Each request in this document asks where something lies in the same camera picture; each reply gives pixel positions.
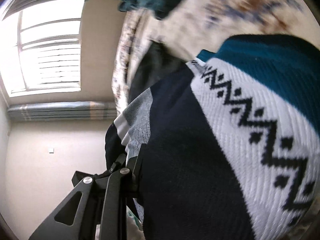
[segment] beige wall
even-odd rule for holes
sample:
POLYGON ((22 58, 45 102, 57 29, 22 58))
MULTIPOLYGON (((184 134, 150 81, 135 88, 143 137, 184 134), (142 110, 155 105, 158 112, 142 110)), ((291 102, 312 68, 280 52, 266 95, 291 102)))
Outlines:
POLYGON ((111 121, 13 123, 6 160, 12 231, 27 240, 72 190, 76 170, 106 170, 105 134, 111 121), (54 154, 48 148, 54 147, 54 154))
POLYGON ((10 121, 7 116, 7 106, 0 93, 0 213, 5 220, 9 219, 7 198, 5 194, 5 162, 10 132, 10 121))
POLYGON ((119 0, 87 0, 81 20, 81 91, 10 98, 10 104, 112 101, 111 79, 125 13, 119 0))

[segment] silver screw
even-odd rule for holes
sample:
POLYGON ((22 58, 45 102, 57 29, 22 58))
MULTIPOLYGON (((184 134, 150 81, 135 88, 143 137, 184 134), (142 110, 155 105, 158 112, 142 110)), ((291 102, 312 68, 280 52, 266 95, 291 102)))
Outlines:
POLYGON ((123 175, 128 174, 129 172, 130 172, 130 170, 128 168, 122 168, 120 170, 120 173, 123 174, 123 175))
POLYGON ((93 181, 93 179, 91 177, 85 177, 83 179, 83 183, 84 184, 90 184, 93 181))

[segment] knit sweater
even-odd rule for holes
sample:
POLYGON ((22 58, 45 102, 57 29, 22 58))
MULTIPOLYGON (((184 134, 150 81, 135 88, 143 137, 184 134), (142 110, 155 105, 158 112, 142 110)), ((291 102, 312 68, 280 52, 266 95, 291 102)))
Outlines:
POLYGON ((319 191, 320 52, 286 35, 201 51, 109 127, 106 161, 143 154, 146 240, 277 239, 319 191))

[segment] black zigzag pattern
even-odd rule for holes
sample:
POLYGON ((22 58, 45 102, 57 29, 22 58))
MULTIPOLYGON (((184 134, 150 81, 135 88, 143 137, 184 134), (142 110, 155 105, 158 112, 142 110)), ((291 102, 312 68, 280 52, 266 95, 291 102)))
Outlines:
MULTIPOLYGON (((223 104, 225 106, 237 106, 233 108, 230 111, 230 114, 241 114, 240 120, 238 122, 239 127, 251 127, 251 128, 258 128, 263 130, 264 136, 263 138, 266 138, 265 140, 265 147, 264 152, 262 154, 261 164, 267 165, 268 167, 281 167, 281 168, 292 168, 296 170, 295 177, 293 179, 292 186, 290 188, 289 195, 287 197, 287 200, 285 204, 283 205, 283 210, 288 211, 307 211, 308 208, 312 204, 312 200, 307 202, 298 202, 295 201, 299 188, 302 184, 302 180, 305 176, 308 158, 278 158, 274 157, 272 155, 274 151, 274 145, 276 142, 276 136, 277 136, 277 120, 250 120, 249 116, 252 112, 252 102, 253 98, 240 98, 240 99, 232 99, 231 93, 233 91, 232 89, 232 81, 223 81, 221 78, 222 73, 219 74, 219 77, 217 78, 217 69, 212 69, 212 67, 208 67, 207 70, 203 73, 201 76, 202 79, 204 79, 204 83, 210 82, 210 90, 218 90, 217 97, 224 96, 224 102, 223 104)), ((236 88, 234 91, 234 97, 239 97, 241 95, 241 88, 236 88)), ((256 117, 262 117, 263 115, 263 109, 256 109, 255 110, 255 116, 256 117)), ((261 133, 253 132, 251 133, 250 143, 258 143, 261 139, 261 133)), ((295 217, 289 226, 294 225, 298 220, 299 217, 295 217)))

